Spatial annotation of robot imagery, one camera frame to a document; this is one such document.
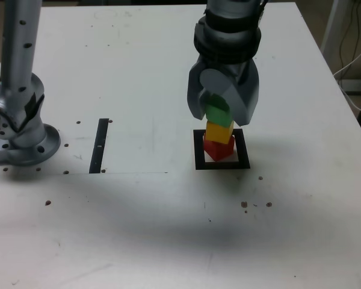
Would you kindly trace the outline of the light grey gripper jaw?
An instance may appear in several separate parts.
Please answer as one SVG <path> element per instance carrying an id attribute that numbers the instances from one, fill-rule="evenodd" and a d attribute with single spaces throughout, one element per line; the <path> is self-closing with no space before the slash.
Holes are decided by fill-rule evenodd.
<path id="1" fill-rule="evenodd" d="M 238 126 L 248 125 L 259 97 L 259 74 L 254 61 L 249 61 L 239 79 L 217 69 L 205 69 L 200 74 L 202 87 L 223 98 Z"/>

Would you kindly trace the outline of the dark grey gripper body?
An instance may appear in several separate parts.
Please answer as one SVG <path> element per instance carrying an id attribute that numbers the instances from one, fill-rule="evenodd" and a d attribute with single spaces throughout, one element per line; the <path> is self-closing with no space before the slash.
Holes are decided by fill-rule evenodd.
<path id="1" fill-rule="evenodd" d="M 232 77 L 238 85 L 252 82 L 251 79 L 255 75 L 255 62 L 253 59 L 239 64 L 223 64 L 209 60 L 204 56 L 199 56 L 197 62 L 203 63 L 204 68 L 202 68 L 202 71 L 206 69 L 219 70 L 225 75 Z"/>

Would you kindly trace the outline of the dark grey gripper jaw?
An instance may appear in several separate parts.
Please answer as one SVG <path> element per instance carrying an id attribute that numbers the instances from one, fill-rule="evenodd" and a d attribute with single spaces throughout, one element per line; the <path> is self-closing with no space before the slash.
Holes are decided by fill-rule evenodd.
<path id="1" fill-rule="evenodd" d="M 191 114 L 202 120 L 205 116 L 205 106 L 210 94 L 200 83 L 200 75 L 207 68 L 206 61 L 199 57 L 190 69 L 188 77 L 187 103 Z"/>

